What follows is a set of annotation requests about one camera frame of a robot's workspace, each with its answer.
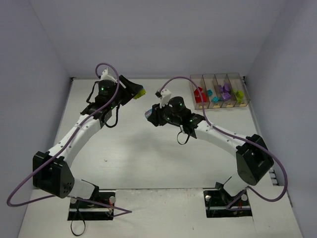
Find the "teal square lego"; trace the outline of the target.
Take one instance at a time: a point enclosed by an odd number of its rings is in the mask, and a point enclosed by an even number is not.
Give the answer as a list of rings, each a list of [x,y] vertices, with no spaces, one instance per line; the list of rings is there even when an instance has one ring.
[[[215,97],[212,98],[211,102],[212,102],[213,104],[218,104],[219,98],[215,96]]]

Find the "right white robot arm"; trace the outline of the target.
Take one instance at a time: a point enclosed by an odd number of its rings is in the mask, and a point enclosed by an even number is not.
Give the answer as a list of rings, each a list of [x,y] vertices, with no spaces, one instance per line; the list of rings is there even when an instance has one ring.
[[[274,164],[273,158],[249,141],[266,149],[264,140],[257,134],[242,136],[223,128],[214,129],[200,114],[191,112],[182,97],[173,97],[167,105],[152,105],[145,112],[147,121],[154,126],[170,124],[195,139],[207,141],[231,154],[237,165],[237,172],[225,183],[217,183],[216,188],[234,197],[247,186],[255,186]]]

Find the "teal green monster lego stack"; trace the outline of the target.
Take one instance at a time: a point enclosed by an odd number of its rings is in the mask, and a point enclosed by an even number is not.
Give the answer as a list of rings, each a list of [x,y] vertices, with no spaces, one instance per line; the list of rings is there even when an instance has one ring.
[[[146,90],[145,88],[143,87],[134,97],[133,99],[134,100],[137,100],[139,98],[141,98],[142,96],[144,96],[146,94]]]

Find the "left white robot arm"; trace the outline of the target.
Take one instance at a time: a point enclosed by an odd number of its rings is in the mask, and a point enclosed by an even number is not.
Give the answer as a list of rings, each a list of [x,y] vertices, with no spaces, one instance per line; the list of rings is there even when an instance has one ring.
[[[143,96],[146,91],[122,75],[118,81],[107,78],[95,84],[98,94],[93,102],[88,102],[73,128],[54,147],[33,157],[32,180],[36,188],[59,198],[94,199],[98,195],[98,186],[75,178],[71,165],[89,139],[107,125],[113,109]]]

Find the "purple oval paw lego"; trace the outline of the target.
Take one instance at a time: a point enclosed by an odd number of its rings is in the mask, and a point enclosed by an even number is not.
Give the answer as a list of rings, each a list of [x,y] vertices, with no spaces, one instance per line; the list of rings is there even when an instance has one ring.
[[[224,93],[230,93],[230,85],[227,83],[224,83],[222,90]]]

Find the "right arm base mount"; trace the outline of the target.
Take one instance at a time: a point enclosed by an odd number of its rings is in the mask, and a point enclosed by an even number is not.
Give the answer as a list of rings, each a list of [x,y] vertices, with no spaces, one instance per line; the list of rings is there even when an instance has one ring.
[[[231,197],[224,191],[212,189],[204,190],[203,195],[207,218],[238,218],[253,215],[246,191]]]

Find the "purple lego brick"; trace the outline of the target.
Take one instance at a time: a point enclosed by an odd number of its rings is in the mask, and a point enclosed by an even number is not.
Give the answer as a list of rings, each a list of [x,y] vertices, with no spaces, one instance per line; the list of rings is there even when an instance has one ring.
[[[228,93],[228,92],[222,93],[221,96],[222,96],[223,101],[229,101],[229,100],[231,100],[231,95],[230,95],[230,93]]]

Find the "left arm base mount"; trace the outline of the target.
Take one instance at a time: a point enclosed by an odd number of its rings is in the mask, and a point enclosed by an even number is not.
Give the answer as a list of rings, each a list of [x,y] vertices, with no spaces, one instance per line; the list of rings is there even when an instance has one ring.
[[[97,202],[109,206],[115,204],[115,190],[101,190]],[[113,208],[107,208],[102,205],[92,204],[83,201],[77,201],[71,198],[68,210],[68,221],[112,221]]]

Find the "multicolour lego block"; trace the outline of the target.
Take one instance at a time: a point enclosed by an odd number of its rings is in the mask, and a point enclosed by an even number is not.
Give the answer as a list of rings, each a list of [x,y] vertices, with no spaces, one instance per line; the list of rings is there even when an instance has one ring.
[[[197,89],[194,90],[194,97],[195,97],[196,103],[207,102],[207,98],[205,93],[203,92],[202,87],[198,87]]]

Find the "small lime green lego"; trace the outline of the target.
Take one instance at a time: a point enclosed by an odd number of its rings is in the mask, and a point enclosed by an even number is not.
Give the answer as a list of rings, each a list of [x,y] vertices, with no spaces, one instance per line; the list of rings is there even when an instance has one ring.
[[[235,97],[238,103],[241,103],[244,98],[244,93],[241,90],[235,91]]]

